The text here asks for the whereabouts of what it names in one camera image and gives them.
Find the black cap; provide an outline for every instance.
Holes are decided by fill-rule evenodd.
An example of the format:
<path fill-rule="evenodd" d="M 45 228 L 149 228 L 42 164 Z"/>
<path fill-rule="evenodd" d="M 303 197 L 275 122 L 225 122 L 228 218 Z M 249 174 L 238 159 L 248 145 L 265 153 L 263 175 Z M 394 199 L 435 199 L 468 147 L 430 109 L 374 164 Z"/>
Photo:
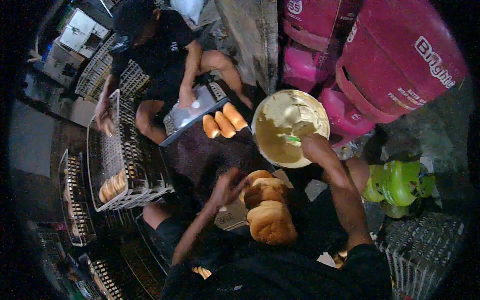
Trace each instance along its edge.
<path fill-rule="evenodd" d="M 126 0 L 113 16 L 113 30 L 136 36 L 155 8 L 153 0 Z"/>

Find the hand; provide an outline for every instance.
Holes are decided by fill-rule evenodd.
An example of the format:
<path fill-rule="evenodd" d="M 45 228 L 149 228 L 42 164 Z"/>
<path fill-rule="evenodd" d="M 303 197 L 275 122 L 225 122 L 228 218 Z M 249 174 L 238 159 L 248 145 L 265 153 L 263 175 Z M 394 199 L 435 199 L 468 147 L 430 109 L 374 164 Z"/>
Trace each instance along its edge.
<path fill-rule="evenodd" d="M 111 106 L 110 98 L 108 97 L 108 90 L 110 83 L 112 81 L 112 75 L 108 75 L 105 79 L 105 84 L 103 86 L 102 93 L 100 94 L 100 99 L 95 107 L 95 119 L 98 129 L 105 131 L 105 120 L 108 117 L 107 111 Z"/>
<path fill-rule="evenodd" d="M 211 205 L 218 210 L 222 206 L 231 204 L 238 197 L 240 191 L 249 185 L 249 179 L 247 177 L 244 178 L 236 187 L 234 187 L 233 180 L 237 174 L 238 169 L 231 168 L 227 173 L 218 178 L 207 205 Z"/>
<path fill-rule="evenodd" d="M 191 86 L 181 85 L 179 92 L 179 108 L 188 108 L 192 106 L 192 103 L 195 102 L 197 98 Z"/>
<path fill-rule="evenodd" d="M 328 140 L 316 133 L 309 133 L 300 136 L 303 156 L 311 162 L 326 168 L 332 163 L 339 162 L 335 151 Z"/>

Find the cardboard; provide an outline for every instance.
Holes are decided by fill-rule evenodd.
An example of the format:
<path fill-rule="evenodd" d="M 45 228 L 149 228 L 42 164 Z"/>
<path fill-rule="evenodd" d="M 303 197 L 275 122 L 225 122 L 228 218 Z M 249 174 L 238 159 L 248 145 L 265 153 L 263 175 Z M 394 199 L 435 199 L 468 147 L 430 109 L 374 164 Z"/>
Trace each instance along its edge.
<path fill-rule="evenodd" d="M 248 209 L 240 200 L 237 199 L 234 203 L 226 206 L 226 208 L 226 211 L 217 213 L 215 225 L 228 231 L 247 225 Z"/>

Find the leg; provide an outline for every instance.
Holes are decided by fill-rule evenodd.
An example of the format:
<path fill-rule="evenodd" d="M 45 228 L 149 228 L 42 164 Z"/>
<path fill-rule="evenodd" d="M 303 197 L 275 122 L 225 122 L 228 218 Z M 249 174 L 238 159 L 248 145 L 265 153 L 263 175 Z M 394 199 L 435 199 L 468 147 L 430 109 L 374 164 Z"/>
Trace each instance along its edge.
<path fill-rule="evenodd" d="M 146 137 L 157 144 L 160 144 L 167 138 L 164 129 L 158 128 L 153 124 L 154 116 L 161 111 L 164 106 L 163 101 L 145 100 L 140 103 L 135 117 L 135 123 L 138 130 Z"/>
<path fill-rule="evenodd" d="M 150 202 L 144 206 L 144 221 L 151 228 L 156 230 L 158 225 L 165 221 L 167 218 L 171 217 L 171 214 L 160 206 L 158 202 Z"/>
<path fill-rule="evenodd" d="M 219 70 L 225 83 L 228 84 L 248 108 L 252 109 L 252 102 L 242 92 L 240 74 L 228 57 L 217 50 L 204 52 L 197 75 L 211 70 Z"/>
<path fill-rule="evenodd" d="M 348 169 L 348 174 L 353 181 L 353 184 L 361 194 L 370 176 L 370 169 L 366 161 L 358 157 L 352 157 L 345 161 Z"/>

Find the bread roll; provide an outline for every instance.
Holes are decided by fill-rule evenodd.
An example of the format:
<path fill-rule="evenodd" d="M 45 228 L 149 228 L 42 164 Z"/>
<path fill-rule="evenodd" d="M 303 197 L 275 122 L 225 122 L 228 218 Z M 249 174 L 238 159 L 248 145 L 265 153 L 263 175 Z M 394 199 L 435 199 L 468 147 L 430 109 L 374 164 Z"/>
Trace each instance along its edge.
<path fill-rule="evenodd" d="M 78 230 L 77 222 L 72 222 L 72 234 L 76 237 L 80 237 L 80 231 Z"/>
<path fill-rule="evenodd" d="M 262 201 L 247 214 L 254 240 L 269 245 L 287 245 L 297 239 L 292 217 L 284 203 Z"/>
<path fill-rule="evenodd" d="M 253 183 L 259 178 L 274 178 L 274 176 L 268 171 L 257 170 L 248 174 L 248 178 L 250 179 L 250 185 L 253 186 Z"/>
<path fill-rule="evenodd" d="M 111 181 L 113 184 L 114 197 L 123 192 L 125 189 L 125 179 L 123 178 L 123 170 L 120 171 L 117 175 L 113 176 L 113 180 Z"/>
<path fill-rule="evenodd" d="M 240 131 L 243 128 L 247 127 L 248 124 L 245 121 L 245 119 L 242 117 L 242 115 L 237 111 L 235 106 L 231 104 L 230 102 L 227 102 L 223 106 L 223 114 L 227 119 L 232 123 L 233 127 L 235 127 L 236 131 Z"/>
<path fill-rule="evenodd" d="M 259 178 L 273 178 L 273 175 L 270 174 L 268 171 L 265 171 L 265 170 L 257 170 L 255 172 L 252 172 L 250 174 L 248 174 L 248 179 L 250 181 L 250 186 L 252 187 L 253 186 L 253 183 L 259 179 Z M 247 188 L 241 190 L 240 194 L 239 194 L 239 199 L 240 201 L 242 201 L 242 203 L 245 203 L 245 200 L 244 200 L 244 196 L 245 196 L 245 191 L 246 191 Z"/>
<path fill-rule="evenodd" d="M 253 187 L 260 188 L 263 201 L 278 201 L 286 203 L 288 187 L 278 178 L 259 178 L 253 182 Z"/>
<path fill-rule="evenodd" d="M 215 119 L 210 115 L 204 115 L 203 118 L 204 131 L 209 139 L 215 139 L 220 135 L 220 128 L 215 122 Z"/>
<path fill-rule="evenodd" d="M 74 217 L 74 215 L 73 215 L 73 204 L 71 202 L 68 202 L 67 207 L 68 207 L 68 217 L 70 219 L 73 219 L 73 217 Z"/>
<path fill-rule="evenodd" d="M 107 196 L 105 195 L 105 188 L 104 188 L 104 186 L 102 186 L 102 187 L 100 188 L 100 191 L 98 192 L 98 198 L 100 199 L 100 201 L 101 201 L 103 204 L 105 204 L 105 203 L 108 202 Z"/>
<path fill-rule="evenodd" d="M 248 209 L 256 207 L 262 201 L 262 190 L 259 187 L 248 187 L 242 191 L 245 192 L 243 199 Z"/>
<path fill-rule="evenodd" d="M 235 127 L 233 127 L 232 123 L 230 123 L 230 121 L 221 111 L 217 111 L 215 113 L 215 122 L 220 128 L 220 133 L 222 134 L 222 136 L 226 138 L 231 138 L 236 134 Z"/>
<path fill-rule="evenodd" d="M 68 188 L 68 184 L 65 184 L 65 189 L 63 190 L 63 200 L 67 202 L 71 202 L 70 189 Z"/>

